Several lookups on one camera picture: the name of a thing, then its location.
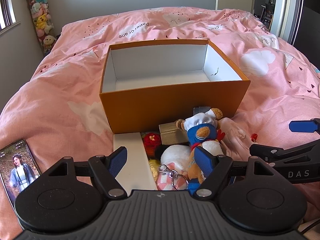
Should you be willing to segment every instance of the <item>woman on phone screen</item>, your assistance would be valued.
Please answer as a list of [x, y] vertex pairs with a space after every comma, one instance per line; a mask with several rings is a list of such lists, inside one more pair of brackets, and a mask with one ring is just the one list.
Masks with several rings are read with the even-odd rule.
[[20, 153], [12, 157], [14, 168], [11, 170], [10, 186], [18, 187], [19, 192], [28, 187], [36, 178], [31, 167], [22, 161]]

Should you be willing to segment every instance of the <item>orange box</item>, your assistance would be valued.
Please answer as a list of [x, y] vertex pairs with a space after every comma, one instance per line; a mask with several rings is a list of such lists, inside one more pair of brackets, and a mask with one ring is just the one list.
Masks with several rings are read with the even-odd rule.
[[100, 99], [114, 134], [143, 132], [191, 117], [198, 106], [233, 117], [249, 84], [210, 41], [136, 41], [110, 46]]

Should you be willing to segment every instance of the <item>smartphone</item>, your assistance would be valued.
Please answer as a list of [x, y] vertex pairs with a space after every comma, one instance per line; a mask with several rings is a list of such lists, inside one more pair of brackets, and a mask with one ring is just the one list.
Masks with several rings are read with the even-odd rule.
[[40, 174], [40, 169], [24, 139], [0, 150], [0, 177], [13, 209], [19, 193]]

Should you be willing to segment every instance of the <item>bed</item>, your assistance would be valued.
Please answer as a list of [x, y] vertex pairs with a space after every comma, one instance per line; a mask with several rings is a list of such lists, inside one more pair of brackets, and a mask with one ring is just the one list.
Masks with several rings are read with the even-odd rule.
[[[319, 139], [288, 129], [292, 120], [320, 115], [320, 76], [304, 55], [248, 12], [172, 7], [64, 26], [30, 82], [3, 109], [0, 148], [26, 139], [42, 171], [63, 156], [84, 161], [109, 155], [113, 135], [99, 99], [108, 47], [154, 39], [210, 39], [241, 68], [251, 85], [233, 120], [249, 134], [257, 133], [257, 143], [290, 148]], [[320, 182], [297, 187], [308, 199], [305, 220], [320, 217]], [[12, 239], [21, 228], [3, 187], [0, 203], [0, 239]]]

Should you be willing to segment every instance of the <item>white chef hat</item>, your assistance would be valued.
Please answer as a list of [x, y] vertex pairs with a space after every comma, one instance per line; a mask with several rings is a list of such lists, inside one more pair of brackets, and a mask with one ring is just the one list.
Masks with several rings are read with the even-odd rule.
[[216, 115], [211, 109], [206, 113], [198, 113], [198, 114], [195, 114], [193, 117], [187, 118], [184, 122], [184, 129], [188, 131], [190, 128], [202, 123], [210, 123], [215, 128], [218, 127], [218, 121], [216, 120]]

